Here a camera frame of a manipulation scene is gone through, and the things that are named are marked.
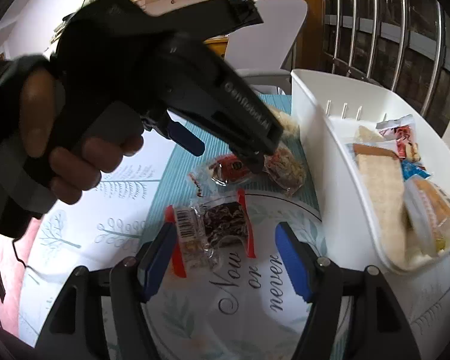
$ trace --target chair backrest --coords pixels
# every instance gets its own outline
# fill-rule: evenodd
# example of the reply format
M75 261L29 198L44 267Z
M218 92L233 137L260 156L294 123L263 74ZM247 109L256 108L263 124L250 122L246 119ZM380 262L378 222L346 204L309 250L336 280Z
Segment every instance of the chair backrest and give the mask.
M231 33L225 61L235 69L282 68L307 17L303 0L259 0L262 24Z

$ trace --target beige rectangular snack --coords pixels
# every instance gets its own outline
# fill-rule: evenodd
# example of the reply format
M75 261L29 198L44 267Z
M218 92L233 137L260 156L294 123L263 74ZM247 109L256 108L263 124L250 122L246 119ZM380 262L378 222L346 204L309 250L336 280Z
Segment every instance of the beige rectangular snack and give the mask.
M396 155L357 153L356 162L380 224L383 250L396 266L404 268L407 213L400 160Z

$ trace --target white storage basket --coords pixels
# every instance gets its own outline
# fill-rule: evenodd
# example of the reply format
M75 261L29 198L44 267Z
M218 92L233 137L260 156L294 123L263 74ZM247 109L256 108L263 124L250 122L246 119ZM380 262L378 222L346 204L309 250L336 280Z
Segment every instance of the white storage basket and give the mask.
M363 269L375 264L403 274L450 253L447 239L446 249L435 259L419 253L406 270L392 263L380 244L378 219L368 191L343 144L354 137L359 125L374 130L377 122L408 114L414 116L418 150L433 174L432 181L450 195L450 150L397 94L343 76L299 69L292 72L292 115L299 121L329 257L341 266Z

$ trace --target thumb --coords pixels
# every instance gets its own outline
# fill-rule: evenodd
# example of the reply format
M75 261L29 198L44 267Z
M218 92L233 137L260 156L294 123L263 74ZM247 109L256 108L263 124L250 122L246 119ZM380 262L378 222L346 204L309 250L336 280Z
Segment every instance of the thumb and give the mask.
M55 79L39 68L30 74L20 93L20 136L30 157L43 155L54 117Z

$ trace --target screw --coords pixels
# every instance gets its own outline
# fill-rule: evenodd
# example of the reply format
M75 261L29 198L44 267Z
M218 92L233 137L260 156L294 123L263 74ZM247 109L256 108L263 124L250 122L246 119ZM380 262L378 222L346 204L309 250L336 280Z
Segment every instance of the screw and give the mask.
M127 257L123 260L123 265L125 265L127 268L134 266L137 262L137 259L135 257Z
M77 269L75 269L75 276L81 276L86 272L87 268L84 266L79 266Z
M367 272L372 276L376 276L380 273L380 270L376 266L371 265L367 268Z
M326 258L326 257L318 257L317 259L318 265L323 266L323 267L327 267L330 265L330 259Z

